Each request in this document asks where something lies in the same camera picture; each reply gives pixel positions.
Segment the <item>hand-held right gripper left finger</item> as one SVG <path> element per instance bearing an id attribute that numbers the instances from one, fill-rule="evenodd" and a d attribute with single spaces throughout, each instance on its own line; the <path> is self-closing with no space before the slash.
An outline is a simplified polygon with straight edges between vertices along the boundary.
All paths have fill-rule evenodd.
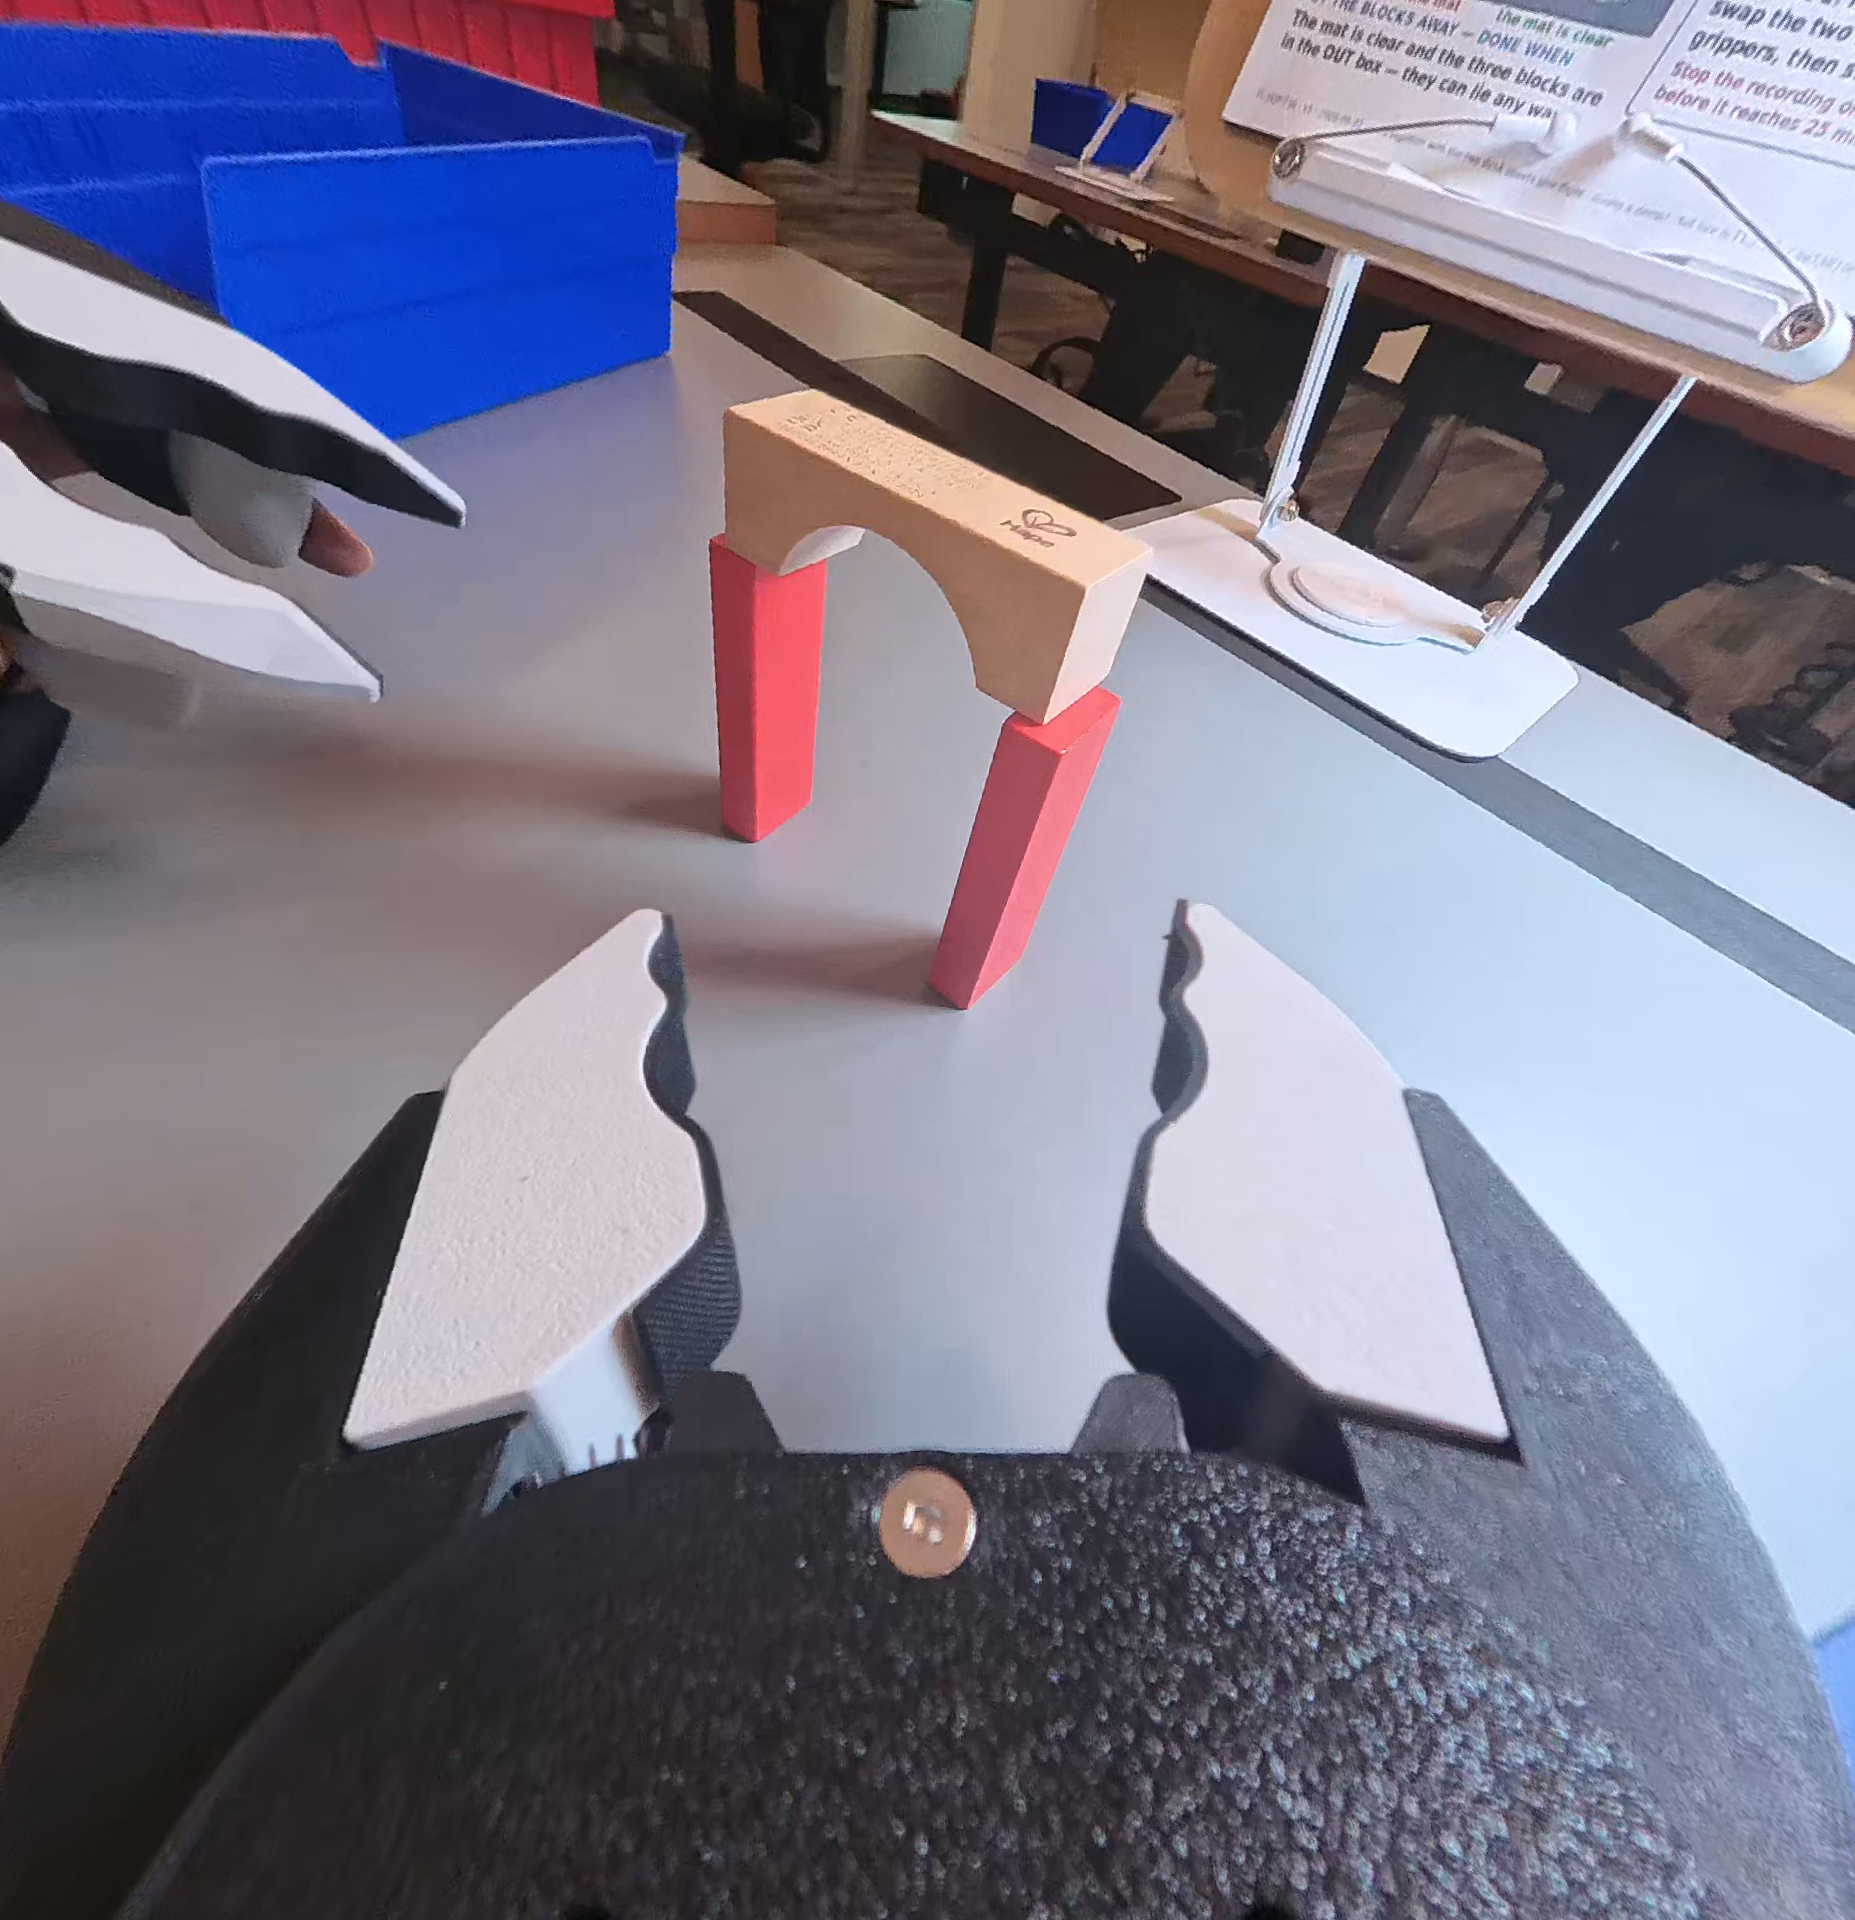
<path id="1" fill-rule="evenodd" d="M 524 1417 L 559 1476 L 638 1453 L 742 1316 L 691 1105 L 670 918 L 638 908 L 452 1071 L 341 1438 L 383 1449 Z"/>

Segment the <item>printed instruction sheet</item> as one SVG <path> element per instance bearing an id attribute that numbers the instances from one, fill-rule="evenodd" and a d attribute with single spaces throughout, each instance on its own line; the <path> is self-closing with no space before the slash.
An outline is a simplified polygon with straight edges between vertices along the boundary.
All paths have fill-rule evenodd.
<path id="1" fill-rule="evenodd" d="M 1220 112 L 1306 149 L 1279 201 L 1503 282 L 1855 322 L 1855 4 L 1270 4 Z"/>

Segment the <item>white document stand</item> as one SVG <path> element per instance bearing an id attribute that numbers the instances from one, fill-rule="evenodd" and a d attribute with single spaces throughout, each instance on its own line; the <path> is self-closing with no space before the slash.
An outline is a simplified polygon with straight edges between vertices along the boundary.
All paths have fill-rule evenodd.
<path id="1" fill-rule="evenodd" d="M 1514 264 L 1514 282 L 1503 282 L 1443 254 L 1399 246 L 1403 228 L 1387 210 L 1372 210 L 1363 226 L 1346 228 L 1319 210 L 1279 201 L 1271 185 L 1298 179 L 1306 149 L 1295 139 L 1230 131 L 1220 112 L 1268 7 L 1207 7 L 1183 90 L 1186 145 L 1196 179 L 1227 210 L 1326 248 L 1322 317 L 1266 495 L 1168 519 L 1154 531 L 1152 580 L 1396 731 L 1461 760 L 1493 757 L 1575 689 L 1576 672 L 1526 623 L 1696 390 L 1701 364 L 1815 387 L 1850 358 L 1855 322 L 1818 297 L 1787 309 L 1770 334 L 1756 334 L 1726 311 L 1723 290 L 1693 278 L 1676 278 L 1665 299 L 1649 299 L 1637 286 L 1541 275 L 1527 259 Z M 1589 501 L 1576 508 L 1537 580 L 1485 609 L 1399 573 L 1354 537 L 1329 534 L 1298 508 L 1301 450 L 1372 254 L 1387 267 L 1431 267 L 1439 282 L 1459 292 L 1502 290 L 1564 307 L 1670 348 L 1677 358 L 1665 394 L 1653 397 L 1641 427 L 1622 433 L 1611 466 L 1594 480 Z"/>

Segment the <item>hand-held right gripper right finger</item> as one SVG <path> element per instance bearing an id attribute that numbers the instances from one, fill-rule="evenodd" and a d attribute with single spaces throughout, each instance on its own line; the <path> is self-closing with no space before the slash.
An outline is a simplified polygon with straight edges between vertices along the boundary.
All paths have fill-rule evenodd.
<path id="1" fill-rule="evenodd" d="M 1405 1083 L 1215 905 L 1175 908 L 1157 1118 L 1107 1294 L 1191 1448 L 1346 1448 L 1346 1424 L 1514 1448 Z"/>

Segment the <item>natural wood arch block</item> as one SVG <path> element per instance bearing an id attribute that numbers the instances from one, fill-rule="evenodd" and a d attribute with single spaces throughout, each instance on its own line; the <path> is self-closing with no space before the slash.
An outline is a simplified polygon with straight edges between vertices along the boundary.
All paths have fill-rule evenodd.
<path id="1" fill-rule="evenodd" d="M 1048 722 L 1107 682 L 1152 551 L 822 392 L 722 416 L 723 543 L 783 580 L 864 534 L 942 593 L 980 694 Z"/>

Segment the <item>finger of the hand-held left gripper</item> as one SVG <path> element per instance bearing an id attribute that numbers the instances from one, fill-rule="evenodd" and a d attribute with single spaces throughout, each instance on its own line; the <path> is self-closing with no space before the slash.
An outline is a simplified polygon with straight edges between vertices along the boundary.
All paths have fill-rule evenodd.
<path id="1" fill-rule="evenodd" d="M 441 525 L 460 492 L 271 349 L 170 297 L 0 235 L 0 360 L 128 492 L 192 511 L 178 445 Z"/>
<path id="2" fill-rule="evenodd" d="M 54 696 L 82 658 L 181 689 L 241 686 L 375 702 L 379 677 L 307 609 L 231 580 L 170 537 L 41 482 L 0 443 L 0 626 Z"/>

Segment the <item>red wooden plank block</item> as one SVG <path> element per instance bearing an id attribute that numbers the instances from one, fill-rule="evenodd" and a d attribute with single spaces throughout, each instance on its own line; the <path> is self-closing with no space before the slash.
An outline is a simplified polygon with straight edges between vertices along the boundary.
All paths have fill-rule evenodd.
<path id="1" fill-rule="evenodd" d="M 708 542 L 722 829 L 746 845 L 815 788 L 825 563 L 771 575 Z"/>
<path id="2" fill-rule="evenodd" d="M 1120 708 L 1094 688 L 1047 722 L 1004 720 L 931 957 L 945 1003 L 974 1005 L 1017 966 Z"/>

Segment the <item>red plastic bin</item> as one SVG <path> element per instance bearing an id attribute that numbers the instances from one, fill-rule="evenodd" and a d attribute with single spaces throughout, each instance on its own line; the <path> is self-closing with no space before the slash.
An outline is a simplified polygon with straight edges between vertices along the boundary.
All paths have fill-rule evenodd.
<path id="1" fill-rule="evenodd" d="M 587 107 L 611 2 L 0 2 L 0 23 L 316 36 L 372 65 L 383 47 L 436 55 Z"/>

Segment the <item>wooden desk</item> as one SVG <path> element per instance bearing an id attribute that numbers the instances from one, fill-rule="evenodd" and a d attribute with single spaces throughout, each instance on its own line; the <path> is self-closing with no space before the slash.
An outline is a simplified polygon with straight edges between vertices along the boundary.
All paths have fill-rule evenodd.
<path id="1" fill-rule="evenodd" d="M 970 238 L 961 334 L 980 349 L 992 349 L 1013 256 L 1082 286 L 1112 282 L 1080 249 L 1017 217 L 1017 200 L 1303 307 L 1319 307 L 1324 297 L 1322 261 L 1303 264 L 1281 254 L 1273 228 L 1225 218 L 1199 187 L 1177 185 L 1166 201 L 1126 201 L 1104 185 L 1066 174 L 1060 160 L 1045 151 L 996 149 L 963 123 L 891 111 L 876 111 L 870 123 L 878 137 L 894 139 L 918 160 L 920 210 Z M 1676 352 L 1653 340 L 1502 290 L 1459 292 L 1439 282 L 1431 267 L 1387 267 L 1372 254 L 1361 290 L 1415 324 L 1459 327 L 1606 390 L 1660 397 L 1677 369 Z M 1744 440 L 1855 480 L 1855 349 L 1839 371 L 1815 387 L 1703 362 L 1686 409 Z"/>

